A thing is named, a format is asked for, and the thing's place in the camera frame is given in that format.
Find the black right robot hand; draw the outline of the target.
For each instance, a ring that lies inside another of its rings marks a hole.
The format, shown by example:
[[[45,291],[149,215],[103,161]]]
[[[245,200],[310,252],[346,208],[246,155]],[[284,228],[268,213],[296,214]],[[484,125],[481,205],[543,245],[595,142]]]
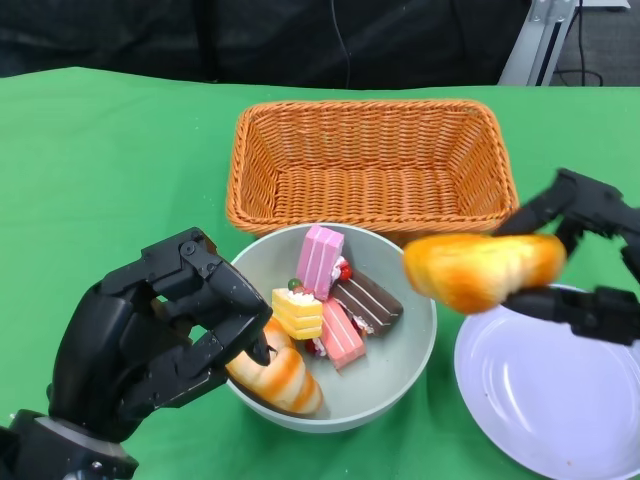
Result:
[[[496,236],[529,234],[562,220],[555,236],[572,254],[588,231],[603,238],[623,238],[621,256],[639,277],[639,210],[628,206],[615,187],[560,169],[553,183],[517,209],[495,231]],[[502,306],[539,320],[566,323],[576,336],[631,346],[639,340],[639,301],[629,292],[598,287],[578,292],[556,287],[522,289]]]

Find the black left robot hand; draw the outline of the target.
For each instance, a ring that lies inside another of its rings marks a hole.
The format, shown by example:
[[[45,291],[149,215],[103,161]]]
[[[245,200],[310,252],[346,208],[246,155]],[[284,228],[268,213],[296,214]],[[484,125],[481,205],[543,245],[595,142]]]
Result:
[[[49,414],[109,442],[223,385],[245,353],[270,362],[272,310],[193,227],[141,251],[81,298],[61,340]]]

